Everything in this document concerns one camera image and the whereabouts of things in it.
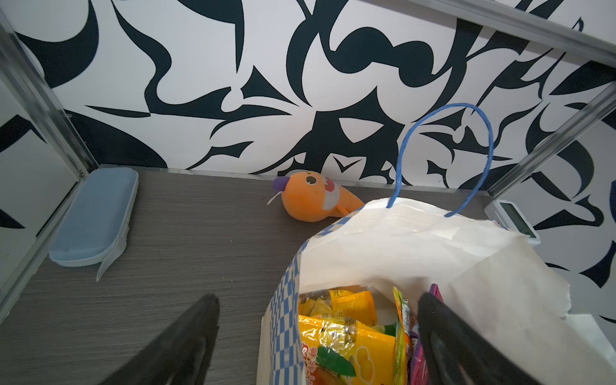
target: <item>cartoon face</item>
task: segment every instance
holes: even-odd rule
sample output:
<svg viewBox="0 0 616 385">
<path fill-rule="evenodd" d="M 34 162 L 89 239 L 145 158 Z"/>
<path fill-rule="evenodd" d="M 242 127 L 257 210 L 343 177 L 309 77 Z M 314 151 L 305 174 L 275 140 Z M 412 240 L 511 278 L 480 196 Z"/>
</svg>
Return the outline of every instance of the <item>cartoon face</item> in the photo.
<svg viewBox="0 0 616 385">
<path fill-rule="evenodd" d="M 327 217 L 340 199 L 340 186 L 313 171 L 276 178 L 274 189 L 283 192 L 283 203 L 292 216 L 315 221 Z"/>
</svg>

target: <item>yellow snack package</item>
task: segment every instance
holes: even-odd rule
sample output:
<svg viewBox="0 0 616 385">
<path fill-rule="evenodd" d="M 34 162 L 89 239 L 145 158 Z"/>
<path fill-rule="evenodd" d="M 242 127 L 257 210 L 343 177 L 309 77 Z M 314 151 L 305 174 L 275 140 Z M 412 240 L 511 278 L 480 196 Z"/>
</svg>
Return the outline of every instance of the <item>yellow snack package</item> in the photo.
<svg viewBox="0 0 616 385">
<path fill-rule="evenodd" d="M 408 299 L 394 286 L 394 301 L 398 310 L 395 334 L 394 385 L 408 383 L 408 362 L 412 357 L 410 332 L 416 323 Z"/>
<path fill-rule="evenodd" d="M 376 325 L 376 308 L 372 293 L 348 290 L 318 290 L 299 296 L 299 313 L 314 315 L 346 315 L 370 327 Z"/>
<path fill-rule="evenodd" d="M 357 326 L 357 328 L 360 328 L 360 329 L 374 330 L 374 331 L 378 331 L 379 333 L 388 334 L 390 336 L 395 337 L 395 326 L 396 326 L 395 323 L 392 325 L 375 325 L 373 327 L 370 327 L 362 322 L 359 322 L 356 319 L 353 319 L 343 314 L 338 314 L 338 315 L 315 314 L 313 315 L 313 317 L 319 320 L 326 320 L 329 322 L 339 323 L 341 325 L 352 325 L 352 326 Z"/>
<path fill-rule="evenodd" d="M 395 338 L 336 321 L 299 316 L 306 385 L 392 385 Z"/>
</svg>

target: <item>snack bag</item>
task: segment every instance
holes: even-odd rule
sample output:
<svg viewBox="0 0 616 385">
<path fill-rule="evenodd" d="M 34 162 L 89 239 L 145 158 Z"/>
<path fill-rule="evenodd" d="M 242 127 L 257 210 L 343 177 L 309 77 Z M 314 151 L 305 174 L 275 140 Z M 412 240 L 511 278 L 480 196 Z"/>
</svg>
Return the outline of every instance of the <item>snack bag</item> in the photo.
<svg viewBox="0 0 616 385">
<path fill-rule="evenodd" d="M 395 307 L 398 323 L 395 331 L 394 385 L 406 385 L 408 379 L 408 358 L 411 356 L 411 328 L 416 316 L 411 312 L 408 299 L 394 286 Z"/>
<path fill-rule="evenodd" d="M 394 285 L 414 304 L 430 282 L 438 282 L 451 310 L 540 383 L 613 378 L 605 358 L 560 318 L 570 307 L 569 286 L 524 235 L 490 221 L 443 217 L 446 210 L 419 201 L 388 203 L 368 202 L 300 247 L 261 322 L 258 385 L 306 382 L 300 293 L 359 284 L 378 303 L 376 293 L 392 293 Z"/>
<path fill-rule="evenodd" d="M 341 325 L 352 325 L 360 329 L 374 330 L 374 331 L 378 331 L 379 333 L 383 333 L 383 334 L 387 334 L 388 336 L 395 337 L 395 325 L 396 325 L 395 323 L 391 325 L 375 325 L 373 327 L 370 327 L 368 325 L 363 324 L 362 322 L 359 322 L 358 320 L 355 320 L 343 314 L 339 314 L 339 315 L 316 314 L 316 315 L 313 315 L 313 318 L 317 318 L 319 320 L 326 320 L 329 322 L 340 323 Z"/>
<path fill-rule="evenodd" d="M 299 331 L 306 385 L 392 385 L 394 337 L 302 315 Z"/>
<path fill-rule="evenodd" d="M 343 314 L 370 327 L 376 325 L 376 308 L 368 290 L 351 293 L 348 290 L 318 290 L 299 296 L 299 314 Z"/>
</svg>

